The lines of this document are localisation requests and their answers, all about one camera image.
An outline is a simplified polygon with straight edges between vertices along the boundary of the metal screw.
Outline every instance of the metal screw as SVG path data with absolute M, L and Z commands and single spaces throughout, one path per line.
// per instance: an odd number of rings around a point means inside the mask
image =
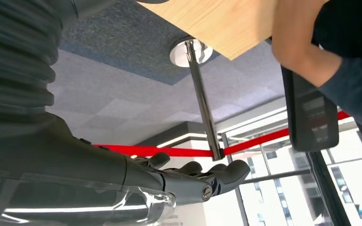
M 203 188 L 203 200 L 204 201 L 209 200 L 212 197 L 212 195 L 213 195 L 212 187 L 210 185 L 206 185 Z

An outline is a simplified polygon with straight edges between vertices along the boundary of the human arm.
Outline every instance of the human arm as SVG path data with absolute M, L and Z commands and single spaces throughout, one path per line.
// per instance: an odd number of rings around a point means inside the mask
M 316 87 L 339 69 L 342 58 L 312 44 L 314 22 L 324 0 L 279 0 L 272 31 L 277 60 Z

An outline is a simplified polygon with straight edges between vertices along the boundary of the round metal base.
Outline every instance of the round metal base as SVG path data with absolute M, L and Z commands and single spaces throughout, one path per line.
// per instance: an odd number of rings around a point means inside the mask
M 173 45 L 170 51 L 170 60 L 173 64 L 179 67 L 189 67 L 187 46 L 185 45 L 187 41 L 193 41 L 196 59 L 199 64 L 206 62 L 212 56 L 212 47 L 203 44 L 197 39 L 188 37 L 179 40 Z

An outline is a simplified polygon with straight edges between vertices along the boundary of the dark sleeve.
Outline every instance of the dark sleeve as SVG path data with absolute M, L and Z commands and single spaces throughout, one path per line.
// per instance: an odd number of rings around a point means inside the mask
M 319 90 L 362 124 L 362 59 L 344 58 L 337 73 Z

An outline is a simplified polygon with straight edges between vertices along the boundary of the transparent plastic casing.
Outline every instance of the transparent plastic casing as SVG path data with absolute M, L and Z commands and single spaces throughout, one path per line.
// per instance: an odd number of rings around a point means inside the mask
M 0 172 L 0 226 L 156 226 L 175 197 L 136 186 Z

